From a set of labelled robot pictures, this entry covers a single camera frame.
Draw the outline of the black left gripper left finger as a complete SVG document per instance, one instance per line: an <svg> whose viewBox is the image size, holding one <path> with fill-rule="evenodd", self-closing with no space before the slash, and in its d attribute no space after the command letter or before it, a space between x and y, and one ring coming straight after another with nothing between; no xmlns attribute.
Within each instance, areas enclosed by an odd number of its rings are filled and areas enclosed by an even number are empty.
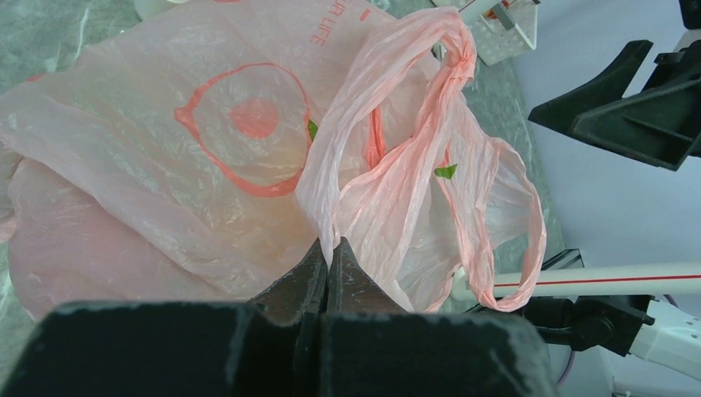
<svg viewBox="0 0 701 397"><path fill-rule="evenodd" d="M318 243L247 301L63 304L31 334L4 396L313 396L327 264Z"/></svg>

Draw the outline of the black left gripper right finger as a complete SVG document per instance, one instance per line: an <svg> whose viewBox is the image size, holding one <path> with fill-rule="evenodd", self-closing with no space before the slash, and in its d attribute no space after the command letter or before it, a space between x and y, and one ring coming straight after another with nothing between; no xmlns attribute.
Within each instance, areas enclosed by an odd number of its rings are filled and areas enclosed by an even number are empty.
<svg viewBox="0 0 701 397"><path fill-rule="evenodd" d="M556 396L546 344L500 312L408 313L334 249L315 329L315 396Z"/></svg>

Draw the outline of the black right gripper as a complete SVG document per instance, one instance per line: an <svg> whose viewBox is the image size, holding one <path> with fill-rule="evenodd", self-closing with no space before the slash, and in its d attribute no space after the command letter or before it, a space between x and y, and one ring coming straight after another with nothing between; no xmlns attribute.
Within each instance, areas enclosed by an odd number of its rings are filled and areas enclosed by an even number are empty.
<svg viewBox="0 0 701 397"><path fill-rule="evenodd" d="M602 72L534 107L528 120L667 170L678 170L690 156L699 158L699 40L659 54L644 92L622 98L652 46L648 40L628 42Z"/></svg>

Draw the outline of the pink plastic bag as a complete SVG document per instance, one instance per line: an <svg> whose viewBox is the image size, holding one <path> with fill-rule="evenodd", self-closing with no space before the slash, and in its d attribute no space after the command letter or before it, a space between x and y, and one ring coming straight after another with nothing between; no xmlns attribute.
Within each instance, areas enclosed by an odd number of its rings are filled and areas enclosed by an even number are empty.
<svg viewBox="0 0 701 397"><path fill-rule="evenodd" d="M522 157L462 93L454 7L192 1L1 97L9 273L31 318L79 300L246 300L347 241L403 309L458 270L521 308L546 251Z"/></svg>

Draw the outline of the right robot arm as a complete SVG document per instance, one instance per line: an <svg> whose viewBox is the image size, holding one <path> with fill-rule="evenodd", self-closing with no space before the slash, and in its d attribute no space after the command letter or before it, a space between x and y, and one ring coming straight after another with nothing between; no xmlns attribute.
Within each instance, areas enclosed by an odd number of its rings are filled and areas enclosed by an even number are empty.
<svg viewBox="0 0 701 397"><path fill-rule="evenodd" d="M629 41L598 75L535 106L529 120L562 136L661 169L676 171L700 154L700 4L679 2L686 37L658 54L639 93L625 95L651 51L648 40ZM601 346L634 355L693 378L700 376L700 324L656 295L669 284L698 289L700 265L630 265L614 275L576 280L574 303L553 293L529 304L533 318L550 305L561 325L541 329L555 344L584 351Z"/></svg>

